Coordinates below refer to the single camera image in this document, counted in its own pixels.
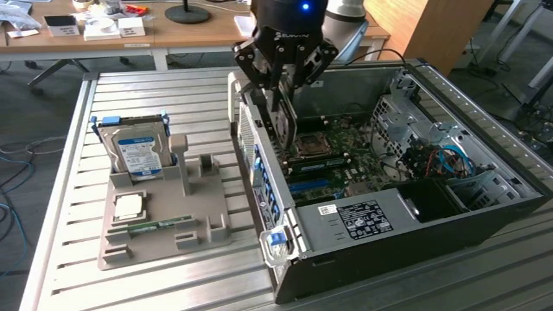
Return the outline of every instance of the metal slatted table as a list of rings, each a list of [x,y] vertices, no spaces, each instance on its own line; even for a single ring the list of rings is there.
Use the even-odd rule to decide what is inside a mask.
[[[476,248],[274,305],[228,130],[232,70],[109,73],[82,82],[21,310],[541,310],[553,305],[550,206]],[[220,161],[233,243],[100,271],[109,160],[86,120],[162,109],[172,133],[188,135],[185,156],[212,152]],[[481,111],[474,118],[485,122]]]

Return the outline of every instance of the cardboard box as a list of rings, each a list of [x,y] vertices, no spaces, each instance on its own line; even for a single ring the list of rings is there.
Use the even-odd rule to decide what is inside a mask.
[[[77,20],[73,16],[44,16],[52,37],[78,36]]]
[[[146,35],[141,17],[120,18],[117,23],[122,38]]]

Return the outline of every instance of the hard drive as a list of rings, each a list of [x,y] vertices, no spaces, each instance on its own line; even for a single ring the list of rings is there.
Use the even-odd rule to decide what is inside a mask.
[[[156,178],[161,167],[173,165],[168,143],[168,115],[104,117],[92,129],[97,134],[116,173],[128,172],[133,181]]]

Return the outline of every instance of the motherboard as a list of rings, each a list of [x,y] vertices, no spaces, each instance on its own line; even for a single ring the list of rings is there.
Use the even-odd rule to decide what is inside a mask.
[[[386,154],[370,148],[368,116],[344,115],[304,121],[292,147],[273,146],[296,206],[326,202],[380,191],[401,172],[388,174],[382,164]]]

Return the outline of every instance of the blue ram slot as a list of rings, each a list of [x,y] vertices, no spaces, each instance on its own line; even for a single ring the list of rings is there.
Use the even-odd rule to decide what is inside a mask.
[[[302,183],[293,183],[288,186],[288,188],[290,189],[290,192],[298,192],[298,191],[305,191],[305,190],[310,190],[314,188],[321,188],[321,187],[326,187],[329,184],[326,179],[317,179],[313,181],[306,181]]]

